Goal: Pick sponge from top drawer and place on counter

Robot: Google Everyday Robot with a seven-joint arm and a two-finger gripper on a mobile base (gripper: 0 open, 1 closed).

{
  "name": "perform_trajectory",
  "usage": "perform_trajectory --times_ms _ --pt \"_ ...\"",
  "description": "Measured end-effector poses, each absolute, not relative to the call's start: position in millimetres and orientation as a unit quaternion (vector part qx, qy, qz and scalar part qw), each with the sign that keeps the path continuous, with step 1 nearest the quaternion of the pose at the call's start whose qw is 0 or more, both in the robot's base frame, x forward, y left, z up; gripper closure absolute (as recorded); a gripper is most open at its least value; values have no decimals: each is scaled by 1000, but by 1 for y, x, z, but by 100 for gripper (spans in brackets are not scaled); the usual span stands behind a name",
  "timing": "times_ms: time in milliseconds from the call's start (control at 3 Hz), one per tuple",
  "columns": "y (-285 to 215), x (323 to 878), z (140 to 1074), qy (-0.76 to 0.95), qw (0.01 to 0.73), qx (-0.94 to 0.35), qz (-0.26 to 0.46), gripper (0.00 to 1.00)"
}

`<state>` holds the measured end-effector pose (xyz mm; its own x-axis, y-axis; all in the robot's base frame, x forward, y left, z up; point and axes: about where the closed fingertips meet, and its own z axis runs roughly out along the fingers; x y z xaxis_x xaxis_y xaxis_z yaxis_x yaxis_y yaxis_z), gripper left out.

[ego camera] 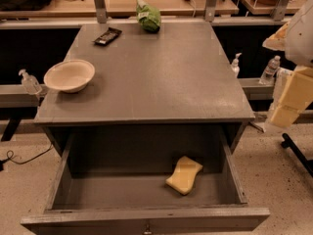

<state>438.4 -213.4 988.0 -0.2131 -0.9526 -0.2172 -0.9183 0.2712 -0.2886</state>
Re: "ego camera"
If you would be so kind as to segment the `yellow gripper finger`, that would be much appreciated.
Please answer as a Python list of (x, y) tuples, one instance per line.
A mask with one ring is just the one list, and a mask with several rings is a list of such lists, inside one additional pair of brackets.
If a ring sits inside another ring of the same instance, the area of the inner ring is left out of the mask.
[(266, 38), (262, 46), (273, 51), (284, 51), (289, 23), (282, 25), (275, 33)]
[(290, 127), (313, 102), (313, 69), (297, 66), (287, 79), (270, 122), (278, 127)]

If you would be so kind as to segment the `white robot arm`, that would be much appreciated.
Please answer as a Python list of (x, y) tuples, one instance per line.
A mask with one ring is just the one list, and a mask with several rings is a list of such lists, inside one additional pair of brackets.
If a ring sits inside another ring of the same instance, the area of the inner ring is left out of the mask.
[(286, 59), (296, 64), (270, 117), (273, 125), (286, 128), (313, 102), (313, 0), (307, 0), (263, 46), (284, 51)]

